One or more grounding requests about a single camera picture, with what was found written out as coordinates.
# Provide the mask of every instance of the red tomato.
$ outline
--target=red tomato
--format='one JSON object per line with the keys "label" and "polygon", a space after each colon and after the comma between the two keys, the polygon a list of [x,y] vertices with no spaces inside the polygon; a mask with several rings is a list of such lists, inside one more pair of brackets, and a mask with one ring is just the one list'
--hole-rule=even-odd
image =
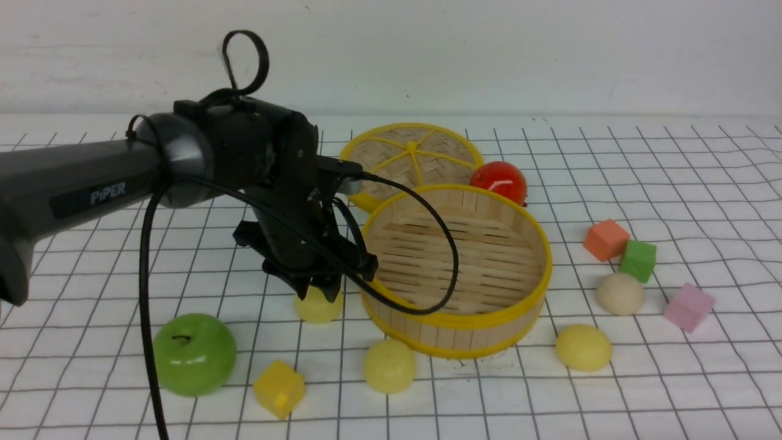
{"label": "red tomato", "polygon": [[522,206],[527,206],[527,181],[513,164],[495,161],[484,164],[475,170],[470,186],[497,193]]}

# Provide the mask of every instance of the robotic arm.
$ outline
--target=robotic arm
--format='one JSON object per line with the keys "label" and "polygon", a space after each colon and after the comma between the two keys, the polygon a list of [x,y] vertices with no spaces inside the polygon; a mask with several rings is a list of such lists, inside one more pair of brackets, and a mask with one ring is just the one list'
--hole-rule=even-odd
{"label": "robotic arm", "polygon": [[[317,146],[318,129],[301,113],[225,93],[178,101],[173,112],[129,129],[127,139],[0,153],[0,299],[17,306],[27,300],[39,240],[150,197],[165,174],[244,190],[371,280],[377,259],[360,234],[353,244],[339,233],[334,213],[335,206],[346,211],[336,193],[358,192],[363,170],[319,156]],[[181,208],[219,195],[180,182],[161,204]],[[334,301],[341,272],[284,225],[254,212],[257,222],[237,227],[237,244],[262,254],[263,270],[300,298],[313,285]]]}

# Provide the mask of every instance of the beige ball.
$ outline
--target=beige ball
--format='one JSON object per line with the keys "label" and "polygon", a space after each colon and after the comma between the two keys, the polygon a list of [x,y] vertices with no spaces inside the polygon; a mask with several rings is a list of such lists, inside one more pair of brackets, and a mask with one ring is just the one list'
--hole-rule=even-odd
{"label": "beige ball", "polygon": [[633,276],[622,272],[606,275],[597,284],[597,303],[618,316],[632,315],[644,305],[644,286]]}

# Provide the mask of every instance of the yellow cube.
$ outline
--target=yellow cube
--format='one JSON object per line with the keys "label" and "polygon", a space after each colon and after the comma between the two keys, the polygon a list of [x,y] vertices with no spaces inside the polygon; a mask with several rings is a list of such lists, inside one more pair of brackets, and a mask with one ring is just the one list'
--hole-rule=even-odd
{"label": "yellow cube", "polygon": [[304,397],[304,378],[283,361],[275,360],[253,383],[255,400],[284,420]]}

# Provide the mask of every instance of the bamboo steamer basket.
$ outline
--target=bamboo steamer basket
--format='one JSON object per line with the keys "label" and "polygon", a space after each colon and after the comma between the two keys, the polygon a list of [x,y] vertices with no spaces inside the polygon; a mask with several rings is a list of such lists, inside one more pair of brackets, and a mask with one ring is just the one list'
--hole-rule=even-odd
{"label": "bamboo steamer basket", "polygon": [[[339,158],[412,189],[441,183],[467,185],[476,168],[483,165],[481,153],[463,136],[436,125],[414,123],[364,132],[345,146]],[[369,213],[401,193],[377,182],[361,185],[361,191],[348,200]]]}
{"label": "bamboo steamer basket", "polygon": [[[521,340],[543,306],[551,279],[551,248],[527,211],[502,196],[463,185],[417,189],[440,214],[459,253],[459,277],[448,304],[427,316],[391,309],[361,291],[375,325],[418,352],[473,359]],[[427,308],[448,288],[453,258],[429,212],[405,193],[384,201],[363,230],[378,255],[371,285],[397,304]]]}

